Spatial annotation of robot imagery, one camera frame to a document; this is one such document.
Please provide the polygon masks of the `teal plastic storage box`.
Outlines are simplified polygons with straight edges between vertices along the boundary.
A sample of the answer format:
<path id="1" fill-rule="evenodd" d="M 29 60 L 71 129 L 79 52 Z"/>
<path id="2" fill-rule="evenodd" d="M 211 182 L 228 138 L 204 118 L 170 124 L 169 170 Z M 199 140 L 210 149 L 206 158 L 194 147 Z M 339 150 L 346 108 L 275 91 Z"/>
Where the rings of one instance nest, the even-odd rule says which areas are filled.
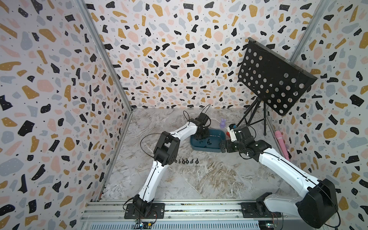
<path id="1" fill-rule="evenodd" d="M 201 140 L 190 137 L 190 145 L 193 150 L 204 152 L 221 152 L 220 144 L 226 139 L 226 134 L 220 129 L 209 129 L 209 137 Z"/>

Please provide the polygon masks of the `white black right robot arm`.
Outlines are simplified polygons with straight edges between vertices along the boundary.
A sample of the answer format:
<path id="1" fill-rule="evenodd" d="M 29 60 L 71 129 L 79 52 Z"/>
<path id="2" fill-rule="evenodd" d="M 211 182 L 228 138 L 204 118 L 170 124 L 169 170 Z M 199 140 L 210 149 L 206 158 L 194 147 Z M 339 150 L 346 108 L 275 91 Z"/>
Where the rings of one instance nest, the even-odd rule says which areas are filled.
<path id="1" fill-rule="evenodd" d="M 256 201 L 258 212 L 265 210 L 300 217 L 309 226 L 319 229 L 338 214 L 335 185 L 328 179 L 320 180 L 287 161 L 264 140 L 255 140 L 248 126 L 229 126 L 230 139 L 220 144 L 222 152 L 239 153 L 244 160 L 255 160 L 268 167 L 298 194 L 281 196 L 264 193 Z"/>

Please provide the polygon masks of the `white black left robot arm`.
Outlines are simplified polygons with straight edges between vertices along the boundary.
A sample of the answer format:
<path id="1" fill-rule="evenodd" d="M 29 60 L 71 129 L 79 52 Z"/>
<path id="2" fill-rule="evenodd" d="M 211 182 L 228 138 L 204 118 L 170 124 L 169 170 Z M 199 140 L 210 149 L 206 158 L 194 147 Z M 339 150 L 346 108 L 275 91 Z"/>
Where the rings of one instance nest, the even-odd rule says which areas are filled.
<path id="1" fill-rule="evenodd" d="M 140 192 L 124 209 L 125 219 L 154 219 L 163 218 L 159 214 L 159 209 L 164 209 L 164 203 L 160 203 L 157 208 L 154 207 L 154 199 L 159 183 L 167 169 L 172 165 L 178 155 L 178 150 L 182 140 L 194 136 L 197 140 L 209 137 L 209 116 L 201 112 L 195 118 L 188 118 L 185 125 L 172 132 L 162 132 L 153 151 L 153 164 L 151 171 L 144 186 Z"/>

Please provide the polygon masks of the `purple rabbit figurine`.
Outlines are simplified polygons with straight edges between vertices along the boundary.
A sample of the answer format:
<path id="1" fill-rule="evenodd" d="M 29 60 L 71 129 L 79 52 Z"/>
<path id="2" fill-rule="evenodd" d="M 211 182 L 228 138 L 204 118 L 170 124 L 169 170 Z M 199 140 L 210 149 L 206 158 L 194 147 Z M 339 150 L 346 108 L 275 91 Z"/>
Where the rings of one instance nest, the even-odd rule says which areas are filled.
<path id="1" fill-rule="evenodd" d="M 220 128 L 225 128 L 226 127 L 226 119 L 222 118 L 219 126 L 220 126 Z"/>

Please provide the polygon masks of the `pink cylindrical bottle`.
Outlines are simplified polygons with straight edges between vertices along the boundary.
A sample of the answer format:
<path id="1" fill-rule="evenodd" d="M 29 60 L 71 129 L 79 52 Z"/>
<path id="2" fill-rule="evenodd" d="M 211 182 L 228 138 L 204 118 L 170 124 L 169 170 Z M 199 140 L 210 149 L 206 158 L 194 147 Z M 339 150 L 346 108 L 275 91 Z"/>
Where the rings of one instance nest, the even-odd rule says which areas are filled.
<path id="1" fill-rule="evenodd" d="M 289 155 L 288 155 L 288 151 L 286 149 L 286 145 L 284 143 L 284 140 L 283 140 L 283 136 L 281 134 L 281 132 L 279 130 L 275 131 L 275 137 L 279 143 L 279 146 L 281 148 L 281 152 L 283 153 L 284 157 L 290 161 L 290 158 L 289 158 Z"/>

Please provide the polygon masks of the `black music stand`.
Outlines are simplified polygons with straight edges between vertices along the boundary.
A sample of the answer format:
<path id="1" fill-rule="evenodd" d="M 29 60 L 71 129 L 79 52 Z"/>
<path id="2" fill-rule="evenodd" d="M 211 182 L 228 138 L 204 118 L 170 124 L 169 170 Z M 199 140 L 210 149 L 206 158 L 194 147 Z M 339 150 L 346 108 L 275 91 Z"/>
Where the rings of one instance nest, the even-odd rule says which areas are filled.
<path id="1" fill-rule="evenodd" d="M 280 116 L 286 115 L 317 80 L 311 73 L 256 40 L 248 40 L 238 82 L 250 89 L 256 98 L 237 126 L 242 123 L 253 125 L 252 119 L 260 104 L 270 107 Z"/>

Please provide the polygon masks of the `aluminium corner profile right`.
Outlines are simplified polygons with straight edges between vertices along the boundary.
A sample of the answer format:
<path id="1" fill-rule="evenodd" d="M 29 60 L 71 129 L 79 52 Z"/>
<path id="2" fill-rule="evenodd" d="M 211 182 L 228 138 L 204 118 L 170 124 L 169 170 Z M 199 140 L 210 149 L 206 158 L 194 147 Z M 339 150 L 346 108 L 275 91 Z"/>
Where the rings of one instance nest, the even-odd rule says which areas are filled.
<path id="1" fill-rule="evenodd" d="M 321 20 L 324 12 L 328 8 L 330 2 L 331 2 L 330 0 L 320 1 L 320 3 L 318 4 L 318 6 L 317 6 L 317 8 L 316 8 L 316 10 L 315 10 L 315 12 L 312 16 L 312 19 L 310 20 L 309 25 L 307 26 L 303 36 L 301 37 L 301 40 L 296 45 L 296 48 L 295 48 L 294 52 L 292 53 L 292 55 L 289 59 L 290 62 L 292 62 L 292 63 L 297 62 L 298 57 L 301 55 L 301 53 L 303 52 L 303 50 L 307 46 L 307 43 L 310 40 L 310 37 L 313 34 L 313 31 L 317 27 L 317 25 L 318 25 L 319 21 Z"/>

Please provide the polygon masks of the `aluminium corner profile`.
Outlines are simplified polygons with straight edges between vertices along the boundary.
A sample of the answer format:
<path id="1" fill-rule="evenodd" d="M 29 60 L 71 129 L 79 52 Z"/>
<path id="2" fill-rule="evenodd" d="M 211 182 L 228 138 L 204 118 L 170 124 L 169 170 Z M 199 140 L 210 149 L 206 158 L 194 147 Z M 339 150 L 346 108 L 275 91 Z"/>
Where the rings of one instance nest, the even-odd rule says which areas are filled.
<path id="1" fill-rule="evenodd" d="M 91 17 L 91 15 L 89 14 L 89 11 L 87 9 L 86 3 L 83 0 L 75 0 L 74 1 L 76 4 L 76 7 L 78 9 L 78 11 L 81 14 L 82 19 L 85 21 L 86 23 L 86 27 L 88 28 L 88 30 L 91 33 L 91 37 L 93 39 L 93 41 L 95 42 L 96 48 L 98 50 L 98 52 L 100 53 L 102 60 L 104 61 L 104 63 L 106 64 L 106 67 L 117 87 L 117 90 L 122 98 L 123 104 L 124 104 L 124 108 L 127 110 L 128 114 L 132 113 L 132 108 L 131 105 L 128 102 L 128 98 L 125 94 L 125 91 L 121 85 L 121 82 L 117 76 L 117 73 L 115 71 L 115 68 L 113 67 L 113 64 L 107 54 L 107 51 L 104 47 L 103 42 L 100 39 L 98 30 L 95 26 L 95 23 L 93 22 L 93 19 Z"/>
<path id="2" fill-rule="evenodd" d="M 312 19 L 310 20 L 309 25 L 307 26 L 303 36 L 301 37 L 301 40 L 296 45 L 296 48 L 295 48 L 294 52 L 292 53 L 292 55 L 289 59 L 290 62 L 292 62 L 292 63 L 297 62 L 298 57 L 301 55 L 301 53 L 303 52 L 303 50 L 307 46 L 307 43 L 310 40 L 310 37 L 313 34 L 313 31 L 317 27 L 317 25 L 318 25 L 319 21 L 321 20 L 324 12 L 328 8 L 330 2 L 331 2 L 330 0 L 320 1 L 320 3 L 318 4 L 318 6 L 317 6 L 317 8 L 316 8 L 316 10 L 315 10 L 315 12 L 312 16 Z"/>

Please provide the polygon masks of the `aluminium corner profile left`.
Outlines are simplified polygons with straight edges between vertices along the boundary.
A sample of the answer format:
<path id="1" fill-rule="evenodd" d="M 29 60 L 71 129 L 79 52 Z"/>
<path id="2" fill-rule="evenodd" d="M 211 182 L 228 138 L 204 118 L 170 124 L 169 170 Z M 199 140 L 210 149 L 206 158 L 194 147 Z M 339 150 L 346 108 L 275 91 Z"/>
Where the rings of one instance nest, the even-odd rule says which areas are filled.
<path id="1" fill-rule="evenodd" d="M 98 52 L 100 53 L 102 60 L 104 61 L 104 63 L 106 64 L 106 67 L 117 87 L 117 90 L 122 98 L 123 104 L 124 104 L 124 108 L 127 110 L 128 114 L 132 113 L 132 108 L 131 105 L 128 102 L 128 98 L 125 94 L 125 91 L 121 85 L 121 82 L 117 76 L 117 73 L 115 71 L 115 68 L 113 67 L 113 64 L 107 54 L 107 51 L 104 47 L 103 42 L 100 39 L 98 30 L 95 26 L 95 23 L 93 22 L 93 19 L 91 17 L 91 15 L 89 14 L 89 11 L 87 9 L 86 3 L 83 0 L 75 0 L 74 1 L 76 4 L 76 7 L 78 9 L 78 11 L 81 14 L 82 19 L 85 21 L 86 23 L 86 27 L 88 28 L 88 30 L 91 33 L 91 37 L 93 39 L 93 41 L 95 42 L 96 48 L 98 50 Z"/>

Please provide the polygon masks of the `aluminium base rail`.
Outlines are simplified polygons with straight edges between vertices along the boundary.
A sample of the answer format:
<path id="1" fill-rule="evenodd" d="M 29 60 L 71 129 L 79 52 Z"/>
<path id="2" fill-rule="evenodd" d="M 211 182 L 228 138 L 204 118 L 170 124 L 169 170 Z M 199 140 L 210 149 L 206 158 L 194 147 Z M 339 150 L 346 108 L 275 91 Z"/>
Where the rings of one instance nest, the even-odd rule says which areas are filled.
<path id="1" fill-rule="evenodd" d="M 82 230 L 310 230 L 301 218 L 263 213 L 252 200 L 158 200 L 148 218 L 139 219 L 122 200 L 90 202 Z"/>

